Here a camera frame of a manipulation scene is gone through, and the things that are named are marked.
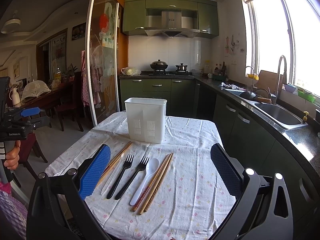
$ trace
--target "ceiling lamp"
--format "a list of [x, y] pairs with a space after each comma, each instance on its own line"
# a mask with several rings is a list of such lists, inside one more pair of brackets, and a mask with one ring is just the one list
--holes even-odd
[[4, 34], [13, 33], [14, 31], [17, 30], [17, 28], [21, 24], [21, 21], [14, 17], [17, 12], [18, 11], [14, 11], [12, 19], [10, 19], [4, 23], [4, 25], [1, 29], [1, 33], [4, 33]]

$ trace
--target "white tablecloth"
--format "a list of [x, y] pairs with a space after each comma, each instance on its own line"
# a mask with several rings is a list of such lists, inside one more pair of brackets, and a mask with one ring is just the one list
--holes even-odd
[[[106, 183], [112, 182], [108, 177], [85, 199], [104, 230], [113, 236], [120, 239], [208, 239], [235, 203], [235, 197], [229, 194], [210, 159], [211, 146], [222, 145], [215, 124], [168, 116], [165, 128], [162, 144], [134, 141], [127, 150], [126, 154], [134, 154], [134, 161], [114, 194], [133, 174], [143, 155], [156, 157], [162, 163], [167, 154], [174, 152], [167, 175], [146, 213], [138, 215], [129, 205], [144, 172], [138, 173], [118, 201], [114, 196], [107, 200], [108, 191], [101, 195]], [[129, 141], [126, 113], [115, 113], [59, 156], [46, 173], [55, 176], [78, 168], [103, 143], [111, 148], [113, 158]]]

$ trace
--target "white plastic container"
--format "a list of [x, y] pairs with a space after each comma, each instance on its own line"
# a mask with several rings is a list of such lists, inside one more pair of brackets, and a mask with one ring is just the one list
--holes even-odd
[[125, 101], [129, 135], [132, 140], [162, 143], [167, 100], [129, 98]]

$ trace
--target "backsplash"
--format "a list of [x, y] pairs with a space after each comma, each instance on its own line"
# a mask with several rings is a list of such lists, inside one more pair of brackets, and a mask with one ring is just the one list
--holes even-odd
[[128, 66], [152, 71], [150, 64], [160, 59], [168, 64], [168, 71], [175, 71], [175, 65], [188, 65], [187, 70], [203, 68], [206, 60], [212, 58], [211, 40], [195, 37], [148, 37], [129, 36]]

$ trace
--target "wooden chopstick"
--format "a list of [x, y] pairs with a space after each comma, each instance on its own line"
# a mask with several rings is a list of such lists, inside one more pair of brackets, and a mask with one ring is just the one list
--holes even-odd
[[164, 173], [165, 168], [167, 167], [167, 165], [168, 165], [168, 163], [169, 163], [169, 160], [170, 160], [172, 154], [173, 154], [173, 153], [171, 153], [171, 154], [169, 155], [169, 157], [165, 160], [164, 166], [163, 166], [163, 168], [161, 169], [161, 172], [159, 172], [158, 177], [157, 177], [157, 180], [156, 180], [153, 188], [151, 189], [150, 194], [148, 195], [145, 203], [142, 205], [142, 207], [141, 207], [141, 209], [140, 209], [140, 211], [139, 211], [139, 213], [138, 213], [139, 215], [142, 215], [142, 213], [143, 213], [144, 209], [146, 208], [149, 200], [151, 199], [154, 191], [156, 190], [156, 187], [157, 187], [159, 181], [161, 180], [161, 177], [162, 177], [162, 175], [163, 175], [163, 173]]
[[128, 144], [117, 154], [117, 156], [112, 159], [112, 161], [105, 168], [96, 187], [103, 181], [105, 176], [107, 176], [107, 174], [112, 170], [112, 168], [116, 165], [116, 163], [121, 159], [121, 155], [130, 147], [131, 144], [132, 144], [132, 141], [128, 142]]
[[172, 153], [171, 156], [170, 156], [168, 165], [166, 166], [166, 168], [165, 168], [165, 170], [164, 170], [164, 173], [163, 173], [163, 175], [162, 175], [162, 177], [161, 177], [161, 180], [159, 181], [158, 185], [156, 186], [156, 190], [153, 192], [153, 194], [152, 194], [149, 202], [147, 203], [147, 206], [146, 206], [145, 209], [143, 210], [143, 212], [147, 212], [147, 211], [148, 211], [148, 208], [150, 207], [153, 199], [155, 198], [155, 196], [156, 196], [156, 194], [157, 194], [157, 192], [158, 192], [158, 190], [159, 190], [159, 188], [160, 188], [160, 186], [161, 186], [161, 183], [162, 183], [162, 181], [164, 180], [164, 177], [165, 177], [165, 175], [166, 175], [166, 173], [167, 173], [167, 171], [168, 171], [168, 168], [169, 168], [169, 166], [170, 166], [170, 162], [171, 162], [172, 156], [173, 156], [173, 153]]
[[140, 205], [140, 203], [142, 202], [144, 196], [147, 194], [148, 190], [150, 189], [152, 183], [155, 181], [155, 179], [157, 178], [159, 172], [162, 170], [164, 163], [166, 162], [167, 158], [168, 158], [169, 154], [167, 154], [167, 156], [164, 158], [160, 168], [157, 170], [156, 174], [153, 176], [152, 180], [149, 182], [148, 186], [146, 187], [146, 189], [144, 190], [144, 192], [142, 193], [141, 197], [138, 199], [138, 201], [136, 202], [136, 204], [133, 206], [132, 211], [136, 211], [138, 206]]

